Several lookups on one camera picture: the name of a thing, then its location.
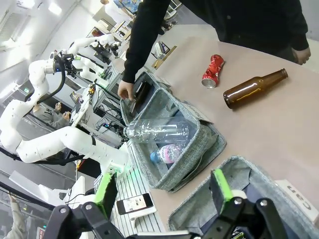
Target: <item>brown glass bottle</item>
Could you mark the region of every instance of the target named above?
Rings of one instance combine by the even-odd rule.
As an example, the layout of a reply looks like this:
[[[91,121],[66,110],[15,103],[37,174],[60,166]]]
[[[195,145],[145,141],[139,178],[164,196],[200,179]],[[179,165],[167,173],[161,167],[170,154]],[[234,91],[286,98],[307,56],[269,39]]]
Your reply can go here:
[[[276,71],[264,77],[254,77],[225,91],[224,100],[229,108],[235,109],[261,96],[266,90],[287,77],[288,74],[285,69]]]

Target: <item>phone screen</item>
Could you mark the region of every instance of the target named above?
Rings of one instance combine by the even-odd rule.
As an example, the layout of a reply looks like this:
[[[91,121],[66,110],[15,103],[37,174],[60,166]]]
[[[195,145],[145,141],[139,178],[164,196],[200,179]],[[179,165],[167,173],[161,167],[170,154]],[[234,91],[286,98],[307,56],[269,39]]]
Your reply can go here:
[[[143,195],[123,200],[124,209],[126,212],[139,210],[146,207],[146,202]]]

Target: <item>label on bin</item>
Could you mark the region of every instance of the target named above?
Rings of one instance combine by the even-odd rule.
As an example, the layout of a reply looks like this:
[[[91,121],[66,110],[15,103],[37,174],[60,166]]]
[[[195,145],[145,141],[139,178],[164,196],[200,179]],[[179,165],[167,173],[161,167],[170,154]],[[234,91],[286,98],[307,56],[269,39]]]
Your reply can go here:
[[[276,180],[275,183],[290,196],[299,209],[310,219],[312,223],[318,220],[318,210],[306,199],[288,180]]]
[[[195,106],[191,106],[190,104],[186,103],[185,101],[182,103],[183,106],[186,107],[196,118],[199,120],[207,121],[212,123],[210,119],[208,119],[202,112],[200,112]]]

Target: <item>ceiling light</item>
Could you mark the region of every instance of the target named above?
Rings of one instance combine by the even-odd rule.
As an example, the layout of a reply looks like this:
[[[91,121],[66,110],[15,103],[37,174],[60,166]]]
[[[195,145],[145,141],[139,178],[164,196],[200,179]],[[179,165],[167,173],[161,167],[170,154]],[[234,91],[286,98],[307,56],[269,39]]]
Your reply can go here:
[[[62,9],[54,2],[50,4],[49,10],[53,12],[55,15],[60,15],[62,12]]]
[[[35,1],[34,0],[18,0],[16,4],[20,7],[31,9],[35,5]]]

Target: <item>bottle cap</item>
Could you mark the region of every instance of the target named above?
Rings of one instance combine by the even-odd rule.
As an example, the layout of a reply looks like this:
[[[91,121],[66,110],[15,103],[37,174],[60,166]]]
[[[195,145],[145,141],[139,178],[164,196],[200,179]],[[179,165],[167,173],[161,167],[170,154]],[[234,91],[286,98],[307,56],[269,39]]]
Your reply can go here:
[[[151,153],[150,158],[151,158],[151,161],[154,163],[157,163],[159,161],[159,158],[158,158],[156,152]]]

